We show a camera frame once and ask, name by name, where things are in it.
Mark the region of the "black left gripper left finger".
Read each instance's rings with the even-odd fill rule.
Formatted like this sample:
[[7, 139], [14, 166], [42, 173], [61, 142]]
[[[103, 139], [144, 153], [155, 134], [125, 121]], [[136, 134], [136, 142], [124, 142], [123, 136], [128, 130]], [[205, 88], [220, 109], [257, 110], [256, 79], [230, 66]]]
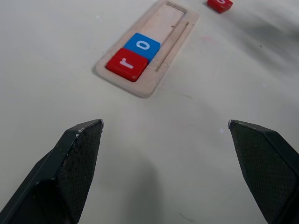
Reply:
[[103, 121], [67, 129], [0, 213], [2, 224], [77, 224], [93, 181]]

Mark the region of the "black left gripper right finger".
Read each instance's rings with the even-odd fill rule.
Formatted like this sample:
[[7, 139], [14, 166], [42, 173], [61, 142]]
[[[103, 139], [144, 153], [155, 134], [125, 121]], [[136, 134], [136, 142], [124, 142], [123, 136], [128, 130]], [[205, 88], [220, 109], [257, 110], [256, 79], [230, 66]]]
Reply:
[[230, 120], [243, 178], [269, 224], [299, 222], [299, 154], [276, 131]]

